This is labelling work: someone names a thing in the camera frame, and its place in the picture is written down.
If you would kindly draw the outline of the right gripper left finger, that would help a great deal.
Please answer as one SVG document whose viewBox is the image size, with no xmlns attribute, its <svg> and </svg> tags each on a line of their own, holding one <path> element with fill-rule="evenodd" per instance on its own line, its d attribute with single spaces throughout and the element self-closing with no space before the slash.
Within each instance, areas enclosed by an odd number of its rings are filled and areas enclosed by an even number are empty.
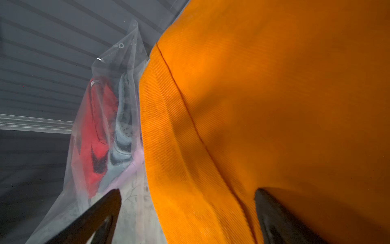
<svg viewBox="0 0 390 244">
<path fill-rule="evenodd" d="M 51 238 L 48 244 L 110 244 L 121 209 L 118 189 L 109 191 L 67 228 Z"/>
</svg>

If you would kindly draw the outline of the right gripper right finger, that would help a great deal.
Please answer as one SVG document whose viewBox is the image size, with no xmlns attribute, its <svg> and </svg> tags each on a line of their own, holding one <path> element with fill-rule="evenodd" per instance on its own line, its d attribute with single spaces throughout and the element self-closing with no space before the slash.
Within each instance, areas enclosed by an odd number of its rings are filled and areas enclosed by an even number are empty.
<svg viewBox="0 0 390 244">
<path fill-rule="evenodd" d="M 265 244 L 326 243 L 266 190 L 256 190 L 255 203 Z"/>
</svg>

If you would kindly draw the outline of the red garment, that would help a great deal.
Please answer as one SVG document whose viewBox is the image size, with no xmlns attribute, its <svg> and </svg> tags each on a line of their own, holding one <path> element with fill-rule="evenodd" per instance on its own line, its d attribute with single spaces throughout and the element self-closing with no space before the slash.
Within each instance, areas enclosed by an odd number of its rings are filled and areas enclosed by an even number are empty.
<svg viewBox="0 0 390 244">
<path fill-rule="evenodd" d="M 118 107 L 110 80 L 98 76 L 90 80 L 82 106 L 73 146 L 71 168 L 76 189 L 86 191 L 88 199 L 98 192 L 108 171 L 108 154 L 113 141 L 113 129 Z"/>
</svg>

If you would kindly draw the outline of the clear plastic vacuum bag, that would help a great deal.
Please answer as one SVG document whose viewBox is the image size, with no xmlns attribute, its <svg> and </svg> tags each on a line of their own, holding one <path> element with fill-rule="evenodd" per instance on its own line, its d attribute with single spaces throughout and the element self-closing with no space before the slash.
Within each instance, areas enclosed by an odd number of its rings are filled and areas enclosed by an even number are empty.
<svg viewBox="0 0 390 244">
<path fill-rule="evenodd" d="M 73 123 L 63 190 L 28 239 L 50 240 L 110 190 L 121 194 L 115 244 L 164 244 L 147 182 L 139 81 L 149 62 L 137 21 L 92 64 Z"/>
</svg>

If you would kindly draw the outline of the orange trousers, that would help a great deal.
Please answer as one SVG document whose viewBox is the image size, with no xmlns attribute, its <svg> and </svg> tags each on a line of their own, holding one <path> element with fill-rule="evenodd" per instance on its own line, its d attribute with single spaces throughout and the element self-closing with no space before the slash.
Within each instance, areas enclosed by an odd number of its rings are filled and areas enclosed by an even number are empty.
<svg viewBox="0 0 390 244">
<path fill-rule="evenodd" d="M 140 107 L 168 243 L 263 243 L 258 189 L 330 244 L 389 243 L 389 1 L 190 1 Z"/>
</svg>

